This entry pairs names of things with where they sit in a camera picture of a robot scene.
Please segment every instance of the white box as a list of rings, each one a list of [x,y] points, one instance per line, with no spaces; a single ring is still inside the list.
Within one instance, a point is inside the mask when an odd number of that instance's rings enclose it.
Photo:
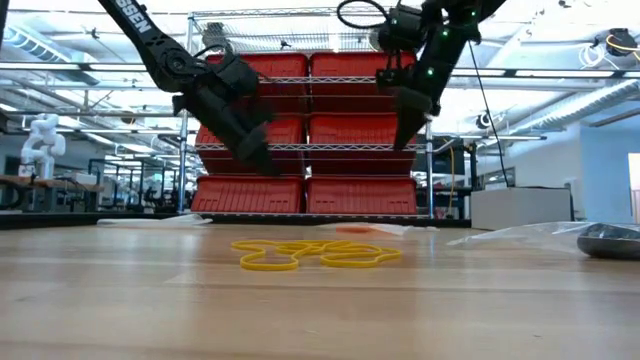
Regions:
[[[555,221],[571,221],[568,189],[508,188],[471,193],[473,228],[501,230]]]

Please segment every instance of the white robot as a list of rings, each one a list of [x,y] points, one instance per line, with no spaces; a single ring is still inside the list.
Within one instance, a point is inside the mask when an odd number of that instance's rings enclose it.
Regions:
[[[36,174],[40,179],[53,178],[54,157],[64,155],[67,146],[64,137],[57,133],[57,126],[58,115],[40,114],[31,122],[31,132],[20,153],[20,176]],[[39,143],[43,143],[40,149],[34,149]]]

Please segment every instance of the shelf post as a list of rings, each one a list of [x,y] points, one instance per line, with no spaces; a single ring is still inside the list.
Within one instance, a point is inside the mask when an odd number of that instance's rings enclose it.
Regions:
[[[429,204],[429,217],[433,219],[433,132],[431,130],[431,118],[425,114],[425,137],[426,137],[426,158],[427,158],[427,203]]]
[[[185,50],[189,54],[193,52],[193,13],[187,18],[187,41]],[[178,181],[178,213],[184,211],[184,191],[187,179],[187,136],[189,129],[189,112],[182,110],[182,126],[180,127],[180,180]]]

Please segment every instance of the workbench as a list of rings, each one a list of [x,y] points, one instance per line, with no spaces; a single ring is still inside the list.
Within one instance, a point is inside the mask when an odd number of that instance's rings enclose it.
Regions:
[[[2,359],[637,359],[637,263],[446,245],[474,233],[1,231]],[[230,247],[247,239],[349,239],[404,258],[252,272]]]

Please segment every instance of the wooden tabletop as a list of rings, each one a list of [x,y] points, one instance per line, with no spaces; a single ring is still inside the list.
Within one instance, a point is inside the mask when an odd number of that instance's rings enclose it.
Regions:
[[[638,359],[640,266],[312,227],[0,232],[1,359]],[[243,270],[245,239],[402,249],[376,269]]]

